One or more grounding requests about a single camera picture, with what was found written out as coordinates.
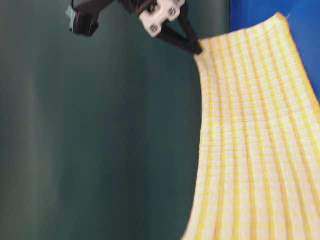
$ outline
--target blue surface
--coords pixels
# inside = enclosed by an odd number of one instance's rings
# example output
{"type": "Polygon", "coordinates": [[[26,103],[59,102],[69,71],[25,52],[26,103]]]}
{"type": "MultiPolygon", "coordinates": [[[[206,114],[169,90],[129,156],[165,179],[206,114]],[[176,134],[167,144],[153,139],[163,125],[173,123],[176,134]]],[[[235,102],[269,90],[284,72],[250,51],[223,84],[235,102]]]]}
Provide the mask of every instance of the blue surface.
{"type": "Polygon", "coordinates": [[[319,0],[231,0],[230,30],[259,24],[275,13],[288,17],[293,39],[310,82],[320,100],[320,1],[319,0]]]}

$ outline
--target dark green backdrop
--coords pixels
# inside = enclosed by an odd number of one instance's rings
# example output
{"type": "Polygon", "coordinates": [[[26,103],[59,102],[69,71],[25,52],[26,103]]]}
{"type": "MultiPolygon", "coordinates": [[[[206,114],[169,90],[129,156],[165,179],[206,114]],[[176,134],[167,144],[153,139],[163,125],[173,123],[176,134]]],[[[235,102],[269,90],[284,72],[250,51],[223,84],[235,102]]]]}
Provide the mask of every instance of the dark green backdrop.
{"type": "MultiPolygon", "coordinates": [[[[190,0],[201,38],[229,1],[190,0]]],[[[0,239],[171,240],[195,189],[201,89],[193,56],[118,3],[93,38],[68,0],[0,4],[0,239]]]]}

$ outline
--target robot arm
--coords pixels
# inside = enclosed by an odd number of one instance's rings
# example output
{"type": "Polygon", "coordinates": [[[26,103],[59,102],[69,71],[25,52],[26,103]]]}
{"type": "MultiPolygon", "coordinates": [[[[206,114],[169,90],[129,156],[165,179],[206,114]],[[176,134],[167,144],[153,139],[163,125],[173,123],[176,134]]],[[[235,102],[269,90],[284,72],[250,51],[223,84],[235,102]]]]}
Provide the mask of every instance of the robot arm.
{"type": "MultiPolygon", "coordinates": [[[[85,0],[74,7],[71,0],[66,14],[70,18],[70,31],[91,37],[98,29],[100,12],[115,0],[85,0]]],[[[188,21],[187,0],[118,0],[129,13],[135,13],[145,30],[153,38],[161,39],[193,54],[200,54],[202,48],[196,32],[188,21]],[[186,37],[168,26],[179,20],[186,37]]]]}

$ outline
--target yellow plaid cloth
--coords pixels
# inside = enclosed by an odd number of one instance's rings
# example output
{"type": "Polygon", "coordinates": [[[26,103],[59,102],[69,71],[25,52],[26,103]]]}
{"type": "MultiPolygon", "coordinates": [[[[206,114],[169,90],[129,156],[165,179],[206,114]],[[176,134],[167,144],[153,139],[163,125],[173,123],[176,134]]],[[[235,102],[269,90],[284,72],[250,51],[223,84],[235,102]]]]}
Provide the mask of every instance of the yellow plaid cloth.
{"type": "Polygon", "coordinates": [[[320,240],[320,108],[286,18],[201,44],[200,155],[183,238],[320,240]]]}

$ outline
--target screw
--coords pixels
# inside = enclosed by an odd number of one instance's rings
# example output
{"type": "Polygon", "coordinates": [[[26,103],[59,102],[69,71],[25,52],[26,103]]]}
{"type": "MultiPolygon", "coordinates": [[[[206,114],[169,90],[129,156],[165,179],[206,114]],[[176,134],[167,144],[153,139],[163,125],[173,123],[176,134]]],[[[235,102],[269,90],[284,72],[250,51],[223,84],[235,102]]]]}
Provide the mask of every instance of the screw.
{"type": "Polygon", "coordinates": [[[157,27],[155,24],[153,24],[153,25],[150,27],[150,30],[151,30],[151,32],[155,33],[156,31],[158,31],[158,27],[157,27]]]}
{"type": "Polygon", "coordinates": [[[176,15],[176,13],[177,13],[177,10],[174,7],[171,7],[169,9],[169,16],[172,17],[172,16],[176,15]]]}

